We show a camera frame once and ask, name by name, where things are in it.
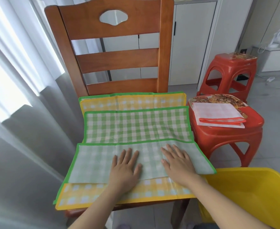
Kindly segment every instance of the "right hand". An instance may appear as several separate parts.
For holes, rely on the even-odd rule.
[[[197,176],[192,161],[186,151],[180,150],[176,145],[172,147],[167,144],[167,149],[161,148],[162,153],[169,163],[162,159],[161,162],[167,175],[176,183],[188,187],[190,179]]]

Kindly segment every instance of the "left hand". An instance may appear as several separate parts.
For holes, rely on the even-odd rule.
[[[139,163],[133,171],[139,151],[135,151],[131,158],[131,150],[131,148],[127,152],[123,150],[118,161],[116,155],[112,159],[108,188],[118,192],[119,195],[128,192],[137,184],[142,170],[142,164]]]

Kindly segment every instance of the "gray tile floor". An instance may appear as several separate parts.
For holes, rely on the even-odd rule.
[[[196,96],[196,86],[196,84],[169,86],[169,92],[183,91],[187,94],[187,98],[191,98]],[[267,83],[266,79],[255,78],[247,101],[248,105],[265,120],[262,142],[250,167],[269,167],[280,172],[280,78],[270,83]],[[241,142],[238,146],[242,151],[246,151],[248,144]],[[214,151],[210,160],[216,168],[241,165],[238,156],[228,145]],[[113,228],[128,223],[132,229],[170,229],[172,206],[173,203],[165,203],[115,212]]]

